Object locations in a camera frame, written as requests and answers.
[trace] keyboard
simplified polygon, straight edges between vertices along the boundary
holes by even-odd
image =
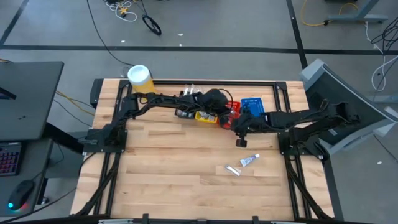
[[[20,142],[0,142],[0,177],[18,175],[21,148]]]

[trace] wooden tabletop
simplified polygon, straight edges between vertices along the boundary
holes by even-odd
[[[111,122],[119,79],[105,79],[94,118],[94,129]],[[287,82],[292,111],[308,109],[302,82]],[[183,85],[157,85],[159,93],[178,95]],[[265,111],[275,111],[268,86],[201,86],[225,88],[234,100],[261,97]],[[282,93],[281,104],[284,105]],[[277,135],[248,134],[248,147],[235,146],[237,136],[215,124],[174,116],[169,108],[152,108],[129,120],[126,151],[121,156],[112,217],[251,220],[293,220],[287,174]],[[247,167],[240,159],[260,157]],[[93,156],[81,170],[71,213],[79,211],[98,186],[104,155]],[[225,171],[229,164],[240,177]],[[326,214],[333,209],[321,162],[302,156],[308,191]],[[297,190],[303,217],[301,194]],[[101,210],[106,205],[104,194]]]

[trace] red object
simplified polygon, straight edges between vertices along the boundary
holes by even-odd
[[[231,101],[228,101],[228,104],[226,105],[226,107],[230,108],[231,107],[231,103],[232,103]],[[239,110],[240,109],[241,109],[241,102],[234,101],[234,103],[232,105],[232,110],[235,112],[235,114],[229,114],[228,115],[228,123],[223,125],[224,128],[230,128],[232,120],[239,118],[239,115],[240,115],[239,114]]]

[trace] concrete floor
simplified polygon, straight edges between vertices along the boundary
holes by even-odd
[[[304,0],[293,0],[296,16]],[[22,0],[0,0],[0,34],[6,30]],[[98,30],[107,45],[190,47],[269,47],[297,49],[285,1],[278,0],[146,0],[146,9],[162,27],[163,35],[150,33],[142,23],[124,22],[115,17],[102,1],[90,0]],[[308,0],[307,22],[321,22],[327,14],[337,14],[342,2]],[[380,1],[372,13],[395,18],[398,2]],[[136,6],[132,12],[141,16]],[[353,10],[347,8],[344,13]],[[369,36],[380,34],[389,22],[372,24]],[[362,24],[331,23],[327,27],[307,27],[298,20],[304,49],[373,50]],[[102,46],[85,1],[30,0],[7,38],[5,45]],[[123,64],[103,50],[5,50],[0,58],[15,62],[65,62],[58,90],[88,101],[94,78],[123,76]],[[247,80],[298,80],[301,64],[296,53],[258,52],[168,52],[116,51],[117,58],[148,66],[156,78],[210,78]],[[320,58],[350,85],[366,96],[373,95],[370,77],[380,66],[379,55],[306,54],[308,62]],[[391,69],[382,95],[398,94],[398,66]],[[87,123],[92,117],[81,113],[64,99],[59,101]],[[53,105],[49,121],[64,131],[86,131],[59,105]],[[398,127],[380,138],[398,156]],[[353,150],[331,158],[345,220],[394,223],[398,219],[398,164],[370,138]],[[46,195],[58,198],[76,186],[77,178],[50,179]],[[65,217],[73,195],[30,219]]]

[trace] toothpaste tube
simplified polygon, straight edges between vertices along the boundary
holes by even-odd
[[[242,166],[245,167],[245,166],[249,165],[253,160],[257,159],[258,157],[260,157],[260,155],[256,154],[256,155],[241,159],[241,164],[242,164]]]
[[[239,177],[241,175],[241,171],[231,167],[230,165],[225,165],[225,169],[233,173],[235,176]]]

